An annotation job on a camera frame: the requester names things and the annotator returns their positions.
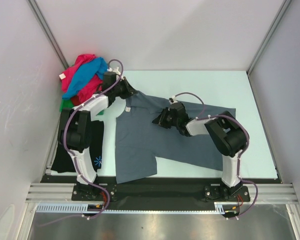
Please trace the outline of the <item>grey t shirt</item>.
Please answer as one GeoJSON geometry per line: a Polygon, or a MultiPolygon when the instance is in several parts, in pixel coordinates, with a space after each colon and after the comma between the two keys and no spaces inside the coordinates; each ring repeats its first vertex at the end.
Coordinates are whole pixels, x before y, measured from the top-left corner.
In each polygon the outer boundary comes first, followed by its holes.
{"type": "Polygon", "coordinates": [[[167,99],[142,92],[125,100],[125,110],[116,119],[115,171],[119,184],[157,174],[156,158],[221,171],[223,160],[208,135],[183,136],[176,128],[153,123],[167,99]]]}

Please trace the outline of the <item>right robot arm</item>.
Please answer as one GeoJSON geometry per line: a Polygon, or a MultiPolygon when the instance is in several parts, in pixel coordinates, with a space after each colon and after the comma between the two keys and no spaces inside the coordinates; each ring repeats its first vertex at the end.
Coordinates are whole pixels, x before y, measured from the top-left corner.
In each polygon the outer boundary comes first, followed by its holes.
{"type": "Polygon", "coordinates": [[[229,111],[203,118],[190,118],[183,103],[172,98],[169,102],[170,106],[163,108],[152,123],[165,129],[175,127],[186,137],[210,136],[222,155],[221,180],[225,185],[220,188],[220,194],[225,200],[232,201],[238,196],[238,186],[242,183],[241,156],[250,144],[248,132],[229,111]]]}

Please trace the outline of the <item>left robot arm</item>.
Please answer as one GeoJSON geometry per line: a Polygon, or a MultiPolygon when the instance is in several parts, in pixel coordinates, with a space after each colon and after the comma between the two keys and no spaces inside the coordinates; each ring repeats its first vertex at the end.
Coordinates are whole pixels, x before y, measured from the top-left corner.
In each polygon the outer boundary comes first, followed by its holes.
{"type": "Polygon", "coordinates": [[[77,174],[76,180],[85,185],[83,194],[90,200],[97,199],[101,193],[101,188],[93,183],[97,172],[90,156],[95,116],[109,108],[117,97],[124,100],[137,93],[122,72],[109,69],[103,75],[101,89],[97,93],[80,105],[61,111],[57,140],[69,154],[77,174]]]}

